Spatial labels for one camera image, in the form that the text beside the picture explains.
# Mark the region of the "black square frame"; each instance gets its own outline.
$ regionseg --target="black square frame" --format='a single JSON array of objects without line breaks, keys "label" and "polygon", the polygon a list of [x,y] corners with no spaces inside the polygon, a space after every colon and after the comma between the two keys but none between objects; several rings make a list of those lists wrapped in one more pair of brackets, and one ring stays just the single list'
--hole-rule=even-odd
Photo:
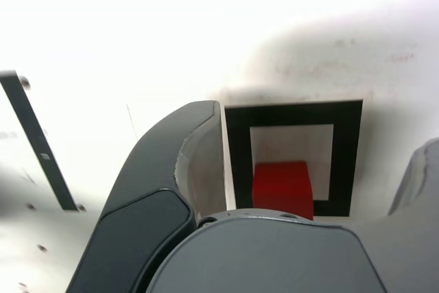
[{"label": "black square frame", "polygon": [[314,200],[315,216],[349,216],[363,100],[225,109],[238,209],[253,208],[250,127],[333,124],[329,199]]}]

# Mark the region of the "gray plastic part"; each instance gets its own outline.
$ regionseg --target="gray plastic part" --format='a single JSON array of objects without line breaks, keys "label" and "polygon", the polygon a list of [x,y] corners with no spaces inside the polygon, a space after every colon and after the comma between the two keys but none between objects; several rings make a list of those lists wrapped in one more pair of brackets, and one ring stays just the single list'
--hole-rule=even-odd
[{"label": "gray plastic part", "polygon": [[148,130],[123,165],[102,214],[157,189],[177,190],[174,172],[180,149],[197,127],[212,118],[215,103],[187,104]]},{"label": "gray plastic part", "polygon": [[439,292],[439,140],[418,149],[391,215],[349,228],[389,292]]},{"label": "gray plastic part", "polygon": [[216,103],[212,117],[186,138],[176,163],[177,186],[197,220],[226,210],[223,158],[221,112]]},{"label": "gray plastic part", "polygon": [[359,240],[340,227],[231,218],[179,244],[148,293],[385,292]]},{"label": "gray plastic part", "polygon": [[135,145],[68,292],[144,291],[166,255],[196,229],[194,213],[178,190],[174,172],[187,137],[215,117],[216,106],[214,101],[187,104]]}]

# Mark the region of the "screw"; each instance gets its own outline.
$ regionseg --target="screw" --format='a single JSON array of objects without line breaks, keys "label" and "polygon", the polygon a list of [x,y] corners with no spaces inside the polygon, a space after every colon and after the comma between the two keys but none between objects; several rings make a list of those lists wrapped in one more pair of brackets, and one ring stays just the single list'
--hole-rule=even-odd
[{"label": "screw", "polygon": [[21,83],[21,86],[23,86],[24,89],[30,90],[29,80],[25,76],[21,76],[20,77],[20,83]]},{"label": "screw", "polygon": [[77,207],[80,211],[87,212],[87,210],[86,210],[86,208],[84,207],[83,204],[78,204],[78,205],[76,205],[76,207]]},{"label": "screw", "polygon": [[36,211],[36,208],[35,208],[35,206],[34,205],[32,205],[31,203],[26,203],[26,207],[28,208],[28,209],[30,209],[31,211]]},{"label": "screw", "polygon": [[37,244],[36,247],[41,251],[41,252],[47,252],[47,248],[45,248],[44,246]]}]

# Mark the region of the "white surface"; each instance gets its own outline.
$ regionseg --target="white surface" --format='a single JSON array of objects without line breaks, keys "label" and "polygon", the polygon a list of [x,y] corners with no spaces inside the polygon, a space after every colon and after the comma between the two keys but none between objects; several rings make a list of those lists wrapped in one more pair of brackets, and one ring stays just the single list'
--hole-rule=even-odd
[{"label": "white surface", "polygon": [[[17,281],[31,293],[65,290],[136,141],[127,104],[139,136],[193,99],[363,98],[353,220],[384,215],[413,150],[439,135],[439,0],[0,0],[0,13],[0,68],[29,78],[88,209],[64,213],[43,179],[29,187],[0,174],[0,292],[20,292]],[[33,166],[4,150],[8,171]],[[229,165],[226,181],[233,207]],[[28,198],[46,210],[27,210]]]},{"label": "white surface", "polygon": [[253,171],[257,163],[305,161],[314,200],[329,199],[334,125],[251,127]]}]

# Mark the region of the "red block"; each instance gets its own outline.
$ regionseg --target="red block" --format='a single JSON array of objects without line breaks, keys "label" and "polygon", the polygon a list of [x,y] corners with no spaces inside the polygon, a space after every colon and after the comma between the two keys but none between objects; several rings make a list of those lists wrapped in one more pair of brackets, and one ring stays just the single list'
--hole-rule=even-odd
[{"label": "red block", "polygon": [[313,191],[304,161],[256,164],[253,207],[313,219]]}]

